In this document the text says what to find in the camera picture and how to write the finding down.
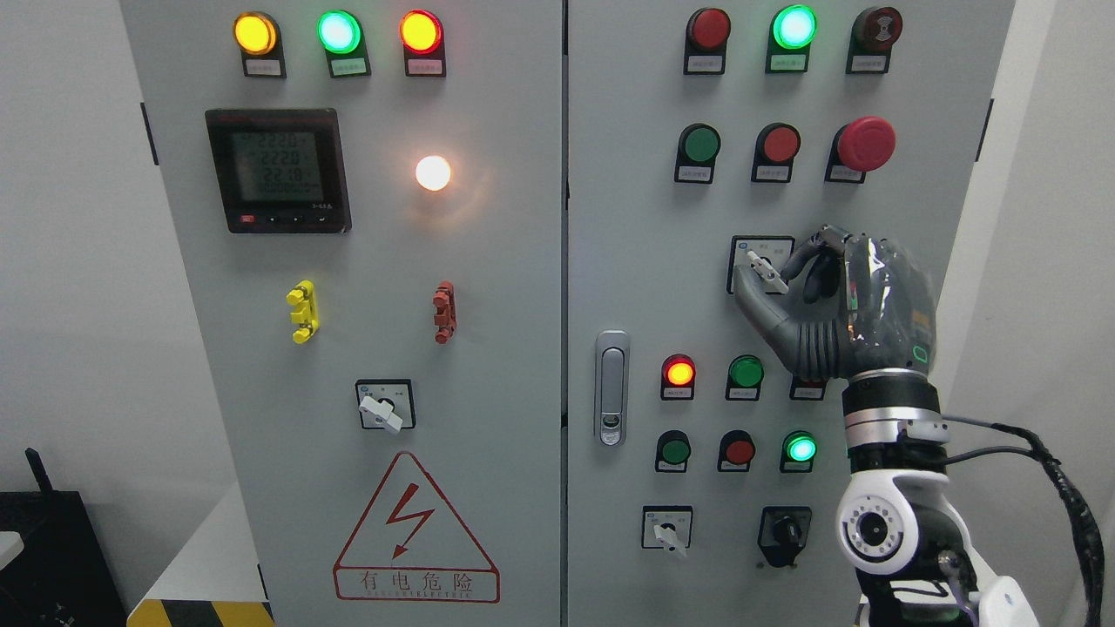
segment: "glowing white light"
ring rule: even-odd
[[[415,166],[415,180],[418,184],[432,192],[440,192],[449,184],[453,176],[453,168],[449,162],[442,155],[429,155],[423,157]]]

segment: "red triangle warning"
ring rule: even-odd
[[[407,451],[337,558],[333,583],[342,600],[500,602],[500,569]]]

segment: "illuminated green light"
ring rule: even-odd
[[[791,4],[774,19],[774,40],[787,50],[805,48],[817,33],[817,17],[805,4]]]
[[[786,455],[795,462],[808,462],[817,454],[817,443],[807,433],[792,435],[786,443]]]
[[[348,55],[360,45],[360,25],[347,11],[327,11],[318,20],[318,39],[326,50]]]

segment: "red indicator light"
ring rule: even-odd
[[[685,355],[675,355],[662,365],[662,376],[670,385],[677,387],[688,387],[696,375],[694,360]]]
[[[763,156],[774,163],[785,163],[802,148],[802,137],[791,126],[778,126],[763,138]]]
[[[689,40],[701,50],[723,47],[730,33],[731,20],[723,9],[700,9],[689,18]]]
[[[399,21],[399,39],[416,55],[428,55],[442,45],[442,21],[429,11],[414,10]]]
[[[871,172],[883,166],[894,154],[898,138],[894,127],[885,119],[869,115],[841,131],[836,152],[841,163],[856,172]]]

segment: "yellow indicator light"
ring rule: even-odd
[[[266,55],[279,40],[275,25],[264,13],[250,11],[241,13],[232,23],[232,35],[236,44],[249,55]]]
[[[418,184],[432,192],[440,192],[449,184],[453,177],[453,168],[449,162],[442,155],[429,155],[423,157],[415,166],[415,180]]]
[[[425,55],[442,45],[442,22],[429,11],[410,11],[399,22],[399,38],[411,51]]]
[[[666,380],[672,385],[688,385],[694,380],[694,367],[685,361],[671,364],[666,370]]]

